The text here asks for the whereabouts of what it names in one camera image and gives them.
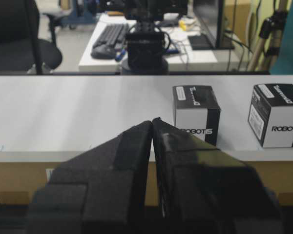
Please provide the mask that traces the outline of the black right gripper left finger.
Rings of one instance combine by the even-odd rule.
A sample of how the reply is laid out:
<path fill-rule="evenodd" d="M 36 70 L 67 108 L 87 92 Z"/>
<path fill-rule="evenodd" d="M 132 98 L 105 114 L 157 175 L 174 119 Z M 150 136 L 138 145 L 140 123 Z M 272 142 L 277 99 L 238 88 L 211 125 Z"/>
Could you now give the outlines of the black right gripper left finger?
<path fill-rule="evenodd" d="M 132 234 L 143 219 L 152 123 L 59 164 L 28 207 L 30 234 Z"/>

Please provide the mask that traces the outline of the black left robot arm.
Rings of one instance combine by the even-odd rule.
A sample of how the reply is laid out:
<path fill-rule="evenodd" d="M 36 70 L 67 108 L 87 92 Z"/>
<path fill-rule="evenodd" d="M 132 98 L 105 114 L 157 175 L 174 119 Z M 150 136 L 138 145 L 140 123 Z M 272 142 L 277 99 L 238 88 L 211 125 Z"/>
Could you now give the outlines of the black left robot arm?
<path fill-rule="evenodd" d="M 188 12 L 187 0 L 126 0 L 124 15 L 136 21 L 125 36 L 127 58 L 122 61 L 122 75 L 167 75 L 168 62 L 164 54 L 171 44 L 167 32 L 155 22 L 164 14 Z"/>

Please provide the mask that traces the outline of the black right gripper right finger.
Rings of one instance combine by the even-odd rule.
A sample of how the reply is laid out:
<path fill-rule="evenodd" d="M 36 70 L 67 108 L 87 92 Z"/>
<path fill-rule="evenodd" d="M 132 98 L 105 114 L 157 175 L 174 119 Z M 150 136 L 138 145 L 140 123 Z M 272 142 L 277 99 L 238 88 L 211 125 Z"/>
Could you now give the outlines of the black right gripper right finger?
<path fill-rule="evenodd" d="M 171 234 L 279 234 L 279 203 L 256 169 L 160 118 L 152 121 L 160 205 Z"/>

